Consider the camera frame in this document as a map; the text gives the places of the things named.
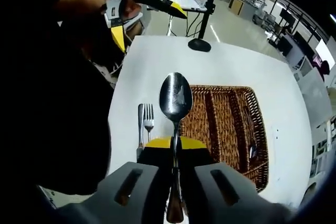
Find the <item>gray floor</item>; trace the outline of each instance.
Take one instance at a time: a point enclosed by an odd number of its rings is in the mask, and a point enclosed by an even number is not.
[[[228,3],[225,1],[215,0],[216,10],[210,16],[208,26],[205,31],[204,39],[207,41],[219,41],[228,44],[244,47],[250,50],[261,52],[278,60],[284,61],[285,58],[266,40],[266,34],[263,29],[252,22],[241,19],[228,9]],[[151,21],[147,28],[147,35],[170,35],[168,33],[169,15],[162,12],[151,12]],[[188,25],[197,16],[196,13],[188,13]],[[190,29],[189,34],[195,32],[195,27],[202,19],[202,14]],[[171,30],[177,36],[186,35],[186,20],[173,18]],[[58,192],[47,190],[47,195],[52,199],[56,207],[63,206],[70,202],[80,202],[89,196],[68,196]]]

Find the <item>metal fork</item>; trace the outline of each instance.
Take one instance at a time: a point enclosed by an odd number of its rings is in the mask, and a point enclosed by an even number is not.
[[[144,115],[144,125],[145,129],[148,131],[148,142],[151,140],[151,130],[154,128],[154,111],[152,104],[145,104],[145,115]]]

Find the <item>white table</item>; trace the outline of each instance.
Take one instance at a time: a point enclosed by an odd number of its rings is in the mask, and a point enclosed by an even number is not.
[[[290,68],[277,59],[224,43],[211,43],[209,53],[192,51],[189,40],[135,38],[110,108],[110,173],[128,161],[136,162],[139,103],[153,103],[152,137],[172,135],[173,124],[160,110],[159,93],[165,77],[180,72],[190,84],[253,88],[263,114],[269,154],[269,182],[260,195],[298,207],[309,180],[312,139],[306,105]]]

